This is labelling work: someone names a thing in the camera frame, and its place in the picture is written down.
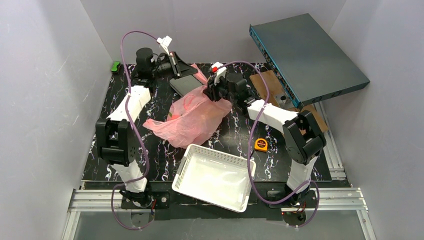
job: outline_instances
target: blue edge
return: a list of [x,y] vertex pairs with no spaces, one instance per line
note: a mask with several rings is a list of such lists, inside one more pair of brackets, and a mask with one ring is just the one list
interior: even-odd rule
[[[250,33],[251,38],[253,39],[253,42],[256,44],[257,48],[260,50],[260,52],[262,53],[262,55],[263,55],[263,52],[262,52],[261,47],[258,45],[258,41],[259,41],[260,45],[262,46],[263,50],[265,50],[266,54],[268,54],[269,59],[270,59],[272,62],[274,62],[273,58],[272,58],[272,57],[270,56],[270,54],[268,53],[267,48],[266,48],[266,47],[264,46],[264,44],[262,43],[261,39],[260,39],[260,38],[258,37],[258,35],[256,34],[255,30],[252,28],[252,25],[250,25],[249,33]],[[277,71],[279,72],[279,74],[281,74],[282,78],[283,78],[283,79],[286,79],[286,77],[284,76],[284,74],[280,71],[279,67],[278,67],[276,64],[274,64],[274,66],[276,67],[276,69],[277,69]],[[282,88],[285,90],[285,92],[287,93],[288,97],[289,97],[289,98],[291,99],[291,101],[293,102],[293,105],[297,108],[297,107],[299,106],[299,104],[300,104],[300,101],[299,101],[299,99],[298,99],[298,96],[297,96],[297,95],[296,95],[296,93],[293,91],[293,88],[290,86],[290,84],[289,84],[287,81],[285,81],[285,82],[287,83],[288,87],[290,88],[291,92],[293,93],[293,95],[294,95],[295,99],[292,99],[292,96],[290,96],[290,94],[288,94],[288,92],[289,92],[289,91],[288,91],[288,90],[284,87],[283,83],[281,83],[281,82],[280,82],[280,84],[281,84]]]

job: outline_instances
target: marble tabletop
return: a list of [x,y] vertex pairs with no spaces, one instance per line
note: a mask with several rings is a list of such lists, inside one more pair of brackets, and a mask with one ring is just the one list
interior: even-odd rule
[[[253,65],[261,72],[270,69],[264,63],[254,63]],[[206,77],[209,77],[210,63],[198,63],[197,66]],[[134,65],[129,65],[128,68],[132,71]],[[247,80],[249,91],[253,95],[258,95],[249,79],[251,74],[255,74],[254,69],[241,63],[228,66],[227,71],[230,73],[242,73]],[[110,79],[100,118],[106,118],[113,112],[126,95],[128,86],[123,72],[123,67],[121,66],[119,74],[113,75]],[[172,147],[169,142],[160,139],[150,130],[142,127],[148,118],[165,121],[171,104],[180,99],[180,96],[170,87],[169,80],[170,78],[164,78],[155,81],[155,90],[151,95],[151,100],[144,107],[138,120],[135,122],[148,152],[150,171],[147,179],[150,181],[174,180],[181,158],[185,152],[185,149]],[[239,115],[232,109],[222,119],[222,123],[218,129],[203,146],[247,158],[248,139],[253,122],[253,120]],[[291,159],[287,154],[283,135],[272,127],[259,122],[254,132],[254,137],[255,139],[265,138],[268,141],[267,152],[256,151],[253,154],[256,162],[255,181],[286,182],[289,177]],[[146,167],[146,161],[143,159],[142,154],[140,154],[141,152],[139,148],[136,161],[143,170]],[[315,163],[311,178],[316,181],[332,180],[324,156],[320,157]],[[121,181],[116,171],[97,156],[95,135],[91,142],[82,179],[85,181]]]

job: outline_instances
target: basket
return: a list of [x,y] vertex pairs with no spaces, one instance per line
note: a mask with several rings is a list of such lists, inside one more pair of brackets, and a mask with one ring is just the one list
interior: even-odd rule
[[[256,163],[250,161],[251,174]],[[252,185],[245,158],[190,144],[172,182],[183,195],[242,213],[248,206]]]

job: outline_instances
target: white wall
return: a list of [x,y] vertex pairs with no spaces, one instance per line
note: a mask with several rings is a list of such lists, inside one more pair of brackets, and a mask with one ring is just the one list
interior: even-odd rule
[[61,238],[111,64],[79,0],[0,1],[0,239]]
[[[155,37],[173,38],[170,49],[189,63],[244,60],[263,62],[249,36],[257,25],[310,13],[330,31],[346,0],[81,0],[113,60],[121,59],[121,36],[141,30]],[[125,42],[125,56],[135,63],[136,50],[159,52],[151,38],[133,35]]]
[[330,36],[371,81],[325,102],[378,239],[423,239],[424,1],[347,0]]

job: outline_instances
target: orange tape measure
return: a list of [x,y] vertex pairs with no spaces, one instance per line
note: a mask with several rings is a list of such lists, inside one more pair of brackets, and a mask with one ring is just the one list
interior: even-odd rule
[[263,138],[258,138],[254,142],[254,149],[261,152],[268,151],[268,142]]

